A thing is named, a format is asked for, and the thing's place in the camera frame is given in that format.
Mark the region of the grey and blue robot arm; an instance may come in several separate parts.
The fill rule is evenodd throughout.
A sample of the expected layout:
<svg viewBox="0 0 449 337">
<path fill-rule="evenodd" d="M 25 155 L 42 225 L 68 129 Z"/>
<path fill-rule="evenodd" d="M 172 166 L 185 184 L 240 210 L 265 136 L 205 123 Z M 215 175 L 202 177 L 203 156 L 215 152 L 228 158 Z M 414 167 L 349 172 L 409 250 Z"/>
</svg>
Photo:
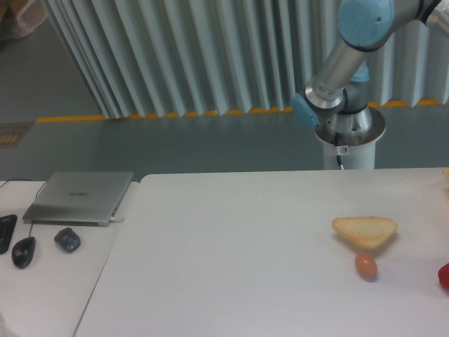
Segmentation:
<svg viewBox="0 0 449 337">
<path fill-rule="evenodd" d="M 368 108 L 369 53 L 399 28 L 417 20 L 448 33 L 447 1 L 343 1 L 340 34 L 318 74 L 292 99 L 295 116 L 333 146 L 359 146 L 382 136 L 384 117 Z"/>
</svg>

